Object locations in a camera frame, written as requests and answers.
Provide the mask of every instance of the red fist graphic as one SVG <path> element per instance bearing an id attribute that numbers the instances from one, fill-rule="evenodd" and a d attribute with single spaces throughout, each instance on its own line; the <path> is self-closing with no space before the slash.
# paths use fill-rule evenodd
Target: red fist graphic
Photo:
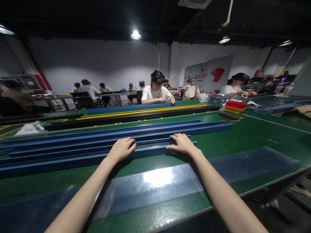
<path id="1" fill-rule="evenodd" d="M 217 83 L 221 76 L 224 74 L 225 70 L 223 68 L 217 68 L 211 72 L 213 76 L 215 76 L 213 83 Z"/>

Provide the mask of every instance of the red plastic tray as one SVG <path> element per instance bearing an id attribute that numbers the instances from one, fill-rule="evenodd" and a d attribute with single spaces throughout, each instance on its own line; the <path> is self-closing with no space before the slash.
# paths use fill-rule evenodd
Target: red plastic tray
<path id="1" fill-rule="evenodd" d="M 243 109 L 246 107 L 246 105 L 247 105 L 247 103 L 237 102 L 237 101 L 227 101 L 226 102 L 226 106 L 238 108 L 238 109 Z"/>

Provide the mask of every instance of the ceiling light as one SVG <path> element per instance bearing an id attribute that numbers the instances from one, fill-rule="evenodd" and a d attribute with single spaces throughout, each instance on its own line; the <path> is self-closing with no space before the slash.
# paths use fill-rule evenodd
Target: ceiling light
<path id="1" fill-rule="evenodd" d="M 222 38 L 221 41 L 219 41 L 220 44 L 223 44 L 225 42 L 228 42 L 230 40 L 230 38 L 228 36 L 225 36 L 224 38 Z"/>
<path id="2" fill-rule="evenodd" d="M 132 39 L 140 39 L 142 36 L 138 33 L 138 31 L 133 31 L 131 34 Z"/>
<path id="3" fill-rule="evenodd" d="M 290 40 L 284 41 L 282 44 L 280 44 L 279 46 L 285 46 L 285 45 L 289 45 L 292 44 L 292 42 Z"/>
<path id="4" fill-rule="evenodd" d="M 7 35 L 14 35 L 14 32 L 8 30 L 5 26 L 0 24 L 0 33 L 7 34 Z"/>

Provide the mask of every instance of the ceiling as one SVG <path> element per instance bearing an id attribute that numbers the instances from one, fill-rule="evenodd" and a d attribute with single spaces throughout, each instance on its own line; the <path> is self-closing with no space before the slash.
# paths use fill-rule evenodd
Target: ceiling
<path id="1" fill-rule="evenodd" d="M 253 48 L 311 46 L 311 1 L 213 0 L 204 10 L 178 6 L 179 0 L 0 1 L 0 24 L 18 37 L 132 40 L 137 29 L 151 43 L 218 44 Z"/>

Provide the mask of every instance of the striped shirt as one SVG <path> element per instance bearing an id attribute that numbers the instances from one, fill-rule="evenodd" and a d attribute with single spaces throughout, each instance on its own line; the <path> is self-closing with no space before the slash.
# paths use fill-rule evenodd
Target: striped shirt
<path id="1" fill-rule="evenodd" d="M 221 88 L 220 94 L 231 94 L 234 92 L 241 91 L 242 89 L 239 86 L 232 87 L 230 85 L 225 85 Z"/>

